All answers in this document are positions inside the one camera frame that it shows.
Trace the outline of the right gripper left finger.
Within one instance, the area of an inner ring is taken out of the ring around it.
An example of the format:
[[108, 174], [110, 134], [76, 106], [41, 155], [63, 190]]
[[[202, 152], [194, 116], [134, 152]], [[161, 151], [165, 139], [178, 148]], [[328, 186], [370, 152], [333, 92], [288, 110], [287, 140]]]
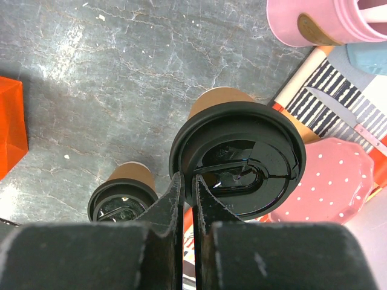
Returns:
[[36, 223], [1, 243], [2, 289], [181, 289], [184, 178], [136, 220]]

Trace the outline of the brown paper cup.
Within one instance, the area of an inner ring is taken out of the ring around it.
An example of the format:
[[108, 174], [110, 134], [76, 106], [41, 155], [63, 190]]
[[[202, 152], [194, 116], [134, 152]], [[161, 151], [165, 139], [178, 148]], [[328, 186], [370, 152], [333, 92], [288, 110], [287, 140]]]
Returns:
[[209, 107], [228, 102], [255, 102], [255, 100], [247, 93], [236, 88], [226, 86], [212, 88], [202, 93], [193, 103], [187, 119], [191, 119], [194, 115]]
[[147, 186], [149, 186], [153, 191], [155, 191], [155, 181], [153, 174], [147, 166], [140, 162], [128, 161], [119, 165], [109, 176], [107, 181], [112, 181], [114, 179], [134, 179], [140, 181]]

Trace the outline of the patterned orange cloth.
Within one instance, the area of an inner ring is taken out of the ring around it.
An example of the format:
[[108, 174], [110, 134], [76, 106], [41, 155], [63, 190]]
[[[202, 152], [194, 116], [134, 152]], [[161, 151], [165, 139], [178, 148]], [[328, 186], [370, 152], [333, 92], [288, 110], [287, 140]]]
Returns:
[[386, 188], [386, 156], [308, 92], [307, 86], [339, 101], [386, 146], [386, 102], [371, 100], [378, 91], [386, 91], [386, 77], [367, 74], [353, 67], [346, 46], [317, 47], [273, 104], [275, 110], [295, 125], [305, 146], [329, 137], [362, 146], [374, 161], [374, 188], [366, 204]]

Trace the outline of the black cup lid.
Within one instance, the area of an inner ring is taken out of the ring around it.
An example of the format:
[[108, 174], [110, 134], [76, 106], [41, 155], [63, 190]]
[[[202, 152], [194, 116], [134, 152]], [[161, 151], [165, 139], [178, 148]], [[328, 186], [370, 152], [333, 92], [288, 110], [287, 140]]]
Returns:
[[282, 205], [306, 168], [304, 142], [294, 124], [268, 106], [231, 101], [190, 117], [172, 143], [169, 172], [184, 176], [194, 202], [194, 177], [226, 208], [251, 220]]
[[118, 178], [95, 189], [88, 202], [91, 222], [125, 222], [137, 219], [158, 200], [154, 189], [145, 183]]

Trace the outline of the pink straw holder cup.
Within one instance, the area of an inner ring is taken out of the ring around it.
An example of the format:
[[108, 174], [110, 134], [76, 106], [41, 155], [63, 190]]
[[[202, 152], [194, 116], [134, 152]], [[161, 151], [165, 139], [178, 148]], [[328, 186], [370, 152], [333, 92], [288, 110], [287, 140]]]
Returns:
[[275, 37], [291, 47], [384, 42], [386, 23], [367, 23], [360, 13], [384, 4], [384, 0], [271, 0], [267, 20]]

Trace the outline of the orange paper bag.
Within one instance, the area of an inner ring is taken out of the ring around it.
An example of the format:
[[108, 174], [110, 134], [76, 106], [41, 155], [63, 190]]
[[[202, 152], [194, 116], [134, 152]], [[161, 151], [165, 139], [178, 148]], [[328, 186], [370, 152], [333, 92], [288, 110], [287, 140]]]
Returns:
[[1, 77], [1, 178], [27, 154], [23, 84]]

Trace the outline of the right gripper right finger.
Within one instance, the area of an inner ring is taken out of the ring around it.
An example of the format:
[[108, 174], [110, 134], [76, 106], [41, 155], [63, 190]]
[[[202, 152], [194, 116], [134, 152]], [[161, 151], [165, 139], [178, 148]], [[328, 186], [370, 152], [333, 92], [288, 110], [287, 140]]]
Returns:
[[335, 223], [244, 222], [192, 180], [198, 289], [377, 289], [357, 239]]

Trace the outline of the pink dotted plate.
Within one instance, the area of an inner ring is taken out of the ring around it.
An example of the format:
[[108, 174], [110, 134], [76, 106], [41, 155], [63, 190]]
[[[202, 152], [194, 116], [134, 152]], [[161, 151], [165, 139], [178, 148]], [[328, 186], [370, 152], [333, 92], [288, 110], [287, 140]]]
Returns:
[[333, 137], [305, 148], [307, 162], [301, 181], [268, 218], [271, 222], [345, 224], [374, 188], [374, 161], [357, 143]]

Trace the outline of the light blue cup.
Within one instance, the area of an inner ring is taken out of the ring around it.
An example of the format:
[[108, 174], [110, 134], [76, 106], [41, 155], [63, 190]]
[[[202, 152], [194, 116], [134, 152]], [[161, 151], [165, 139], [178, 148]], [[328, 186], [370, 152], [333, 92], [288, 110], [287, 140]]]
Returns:
[[386, 75], [386, 42], [349, 43], [346, 50], [353, 67], [368, 74]]

